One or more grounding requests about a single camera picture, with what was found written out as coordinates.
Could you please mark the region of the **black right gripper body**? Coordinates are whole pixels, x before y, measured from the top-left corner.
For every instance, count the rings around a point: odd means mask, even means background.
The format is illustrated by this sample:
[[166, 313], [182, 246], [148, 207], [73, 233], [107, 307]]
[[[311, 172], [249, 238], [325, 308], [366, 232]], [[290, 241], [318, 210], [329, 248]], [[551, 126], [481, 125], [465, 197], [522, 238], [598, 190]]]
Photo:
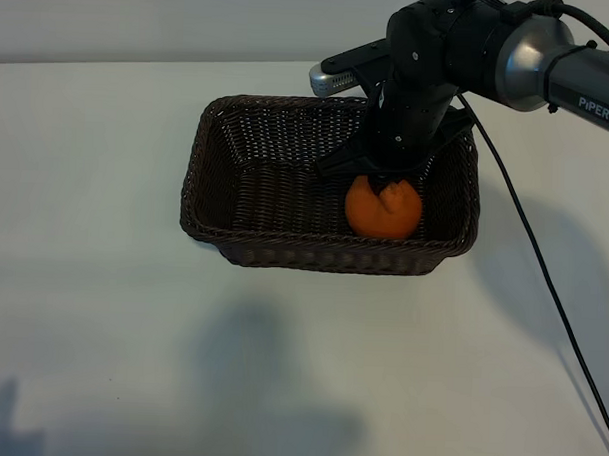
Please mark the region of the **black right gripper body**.
[[317, 173], [396, 176], [420, 171], [430, 158], [472, 129], [471, 115], [451, 106], [453, 85], [378, 84], [361, 124], [337, 149], [316, 162]]

